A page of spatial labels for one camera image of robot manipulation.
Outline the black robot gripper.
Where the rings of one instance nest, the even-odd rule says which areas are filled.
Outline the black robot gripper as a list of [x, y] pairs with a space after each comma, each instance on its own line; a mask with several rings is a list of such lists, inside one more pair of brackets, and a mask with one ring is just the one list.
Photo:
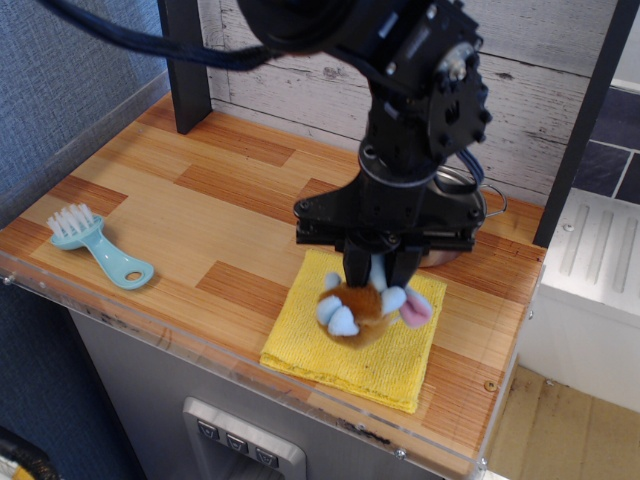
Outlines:
[[[456, 156], [470, 171], [474, 186], [484, 180], [478, 160], [466, 149]], [[296, 242], [332, 245], [343, 252], [346, 283], [362, 288], [369, 283], [372, 253], [384, 255], [388, 287], [405, 288], [425, 253], [428, 185], [438, 169], [429, 161], [409, 175], [397, 175], [374, 148], [359, 151], [360, 171], [346, 186], [298, 201]]]

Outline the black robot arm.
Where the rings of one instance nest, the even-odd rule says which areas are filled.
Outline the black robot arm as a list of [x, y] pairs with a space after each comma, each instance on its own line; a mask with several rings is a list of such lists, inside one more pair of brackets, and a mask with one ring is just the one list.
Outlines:
[[322, 52], [368, 81], [371, 108], [346, 186], [299, 201], [301, 244], [332, 245], [348, 285], [380, 256], [405, 286], [432, 251], [466, 252], [485, 215], [470, 146], [492, 117], [479, 72], [482, 38], [458, 1], [243, 1], [252, 33], [283, 54]]

